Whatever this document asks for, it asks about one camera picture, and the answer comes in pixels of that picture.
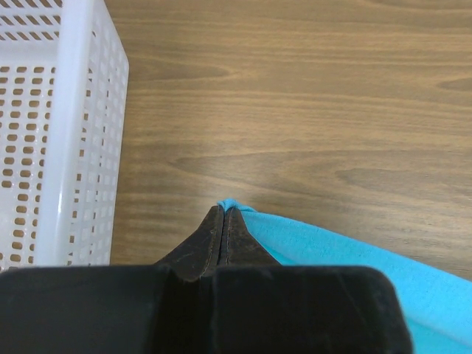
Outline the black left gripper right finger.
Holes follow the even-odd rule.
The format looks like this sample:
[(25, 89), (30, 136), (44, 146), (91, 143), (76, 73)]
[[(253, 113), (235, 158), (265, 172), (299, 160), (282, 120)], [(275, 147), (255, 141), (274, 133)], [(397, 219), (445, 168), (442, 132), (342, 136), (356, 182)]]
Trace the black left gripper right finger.
[(237, 208), (225, 212), (220, 245), (221, 266), (275, 266), (280, 263), (251, 235)]

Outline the white perforated plastic basket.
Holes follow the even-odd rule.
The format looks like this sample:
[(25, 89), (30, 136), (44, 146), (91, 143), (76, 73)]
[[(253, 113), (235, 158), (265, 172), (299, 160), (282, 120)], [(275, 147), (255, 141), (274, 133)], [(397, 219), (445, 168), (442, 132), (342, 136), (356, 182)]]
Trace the white perforated plastic basket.
[(1, 3), (1, 269), (110, 261), (129, 63), (103, 1)]

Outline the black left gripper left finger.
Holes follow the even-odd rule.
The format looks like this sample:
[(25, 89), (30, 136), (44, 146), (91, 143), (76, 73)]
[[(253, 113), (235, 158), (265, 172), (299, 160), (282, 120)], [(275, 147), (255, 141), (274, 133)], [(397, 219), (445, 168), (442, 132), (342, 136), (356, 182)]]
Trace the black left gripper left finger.
[(212, 206), (199, 227), (155, 263), (171, 268), (178, 277), (194, 281), (218, 264), (223, 231), (223, 207)]

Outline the turquoise blue t shirt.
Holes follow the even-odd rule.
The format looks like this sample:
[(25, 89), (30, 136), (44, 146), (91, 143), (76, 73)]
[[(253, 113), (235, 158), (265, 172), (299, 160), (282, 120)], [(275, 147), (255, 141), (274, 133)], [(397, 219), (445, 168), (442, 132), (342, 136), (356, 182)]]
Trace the turquoise blue t shirt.
[(338, 233), (258, 212), (234, 199), (250, 234), (284, 266), (367, 266), (394, 285), (416, 353), (471, 352), (471, 281)]

